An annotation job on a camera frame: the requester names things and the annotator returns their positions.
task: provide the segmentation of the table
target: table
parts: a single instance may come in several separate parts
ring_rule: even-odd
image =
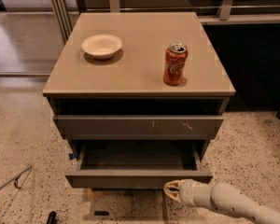
[[[121,38],[98,61],[91,35]],[[163,83],[169,44],[188,46],[185,82]],[[207,182],[200,161],[235,89],[195,13],[81,14],[43,90],[61,136],[78,158],[74,188],[162,189],[175,179]]]

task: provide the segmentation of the red soda can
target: red soda can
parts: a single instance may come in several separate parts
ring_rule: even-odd
[[[172,43],[166,50],[163,81],[170,86],[179,85],[184,79],[184,67],[188,57],[187,46]]]

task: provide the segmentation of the tabletop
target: tabletop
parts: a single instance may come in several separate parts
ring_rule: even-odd
[[[92,36],[116,35],[122,49],[106,61],[93,59],[81,44]],[[187,45],[185,81],[163,80],[165,52]],[[235,89],[196,13],[82,13],[43,90],[47,97],[232,96]]]

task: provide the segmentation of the white bowl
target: white bowl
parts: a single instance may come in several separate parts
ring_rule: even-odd
[[[109,59],[122,47],[120,38],[114,35],[94,35],[87,38],[82,49],[99,60]]]

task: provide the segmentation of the can top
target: can top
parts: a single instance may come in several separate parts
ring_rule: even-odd
[[[184,53],[188,50],[187,46],[185,44],[174,42],[169,45],[169,50],[174,53]]]

